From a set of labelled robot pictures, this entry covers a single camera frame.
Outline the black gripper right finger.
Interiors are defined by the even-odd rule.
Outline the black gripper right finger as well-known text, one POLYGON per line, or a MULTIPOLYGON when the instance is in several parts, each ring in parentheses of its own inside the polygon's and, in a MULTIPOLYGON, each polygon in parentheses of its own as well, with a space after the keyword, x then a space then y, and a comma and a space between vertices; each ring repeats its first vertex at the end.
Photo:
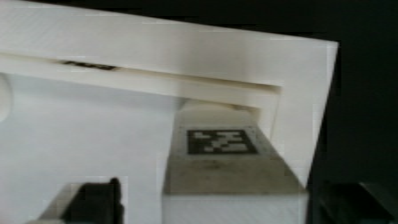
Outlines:
POLYGON ((308 185, 308 224, 398 224, 398 196, 377 182, 308 185))

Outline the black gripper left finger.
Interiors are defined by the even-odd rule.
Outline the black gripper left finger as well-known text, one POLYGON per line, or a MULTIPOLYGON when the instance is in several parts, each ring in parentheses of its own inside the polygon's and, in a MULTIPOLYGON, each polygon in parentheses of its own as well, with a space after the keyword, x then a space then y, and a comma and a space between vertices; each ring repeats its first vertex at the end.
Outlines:
POLYGON ((65 224, 125 224, 121 182, 86 183, 61 215, 65 224))

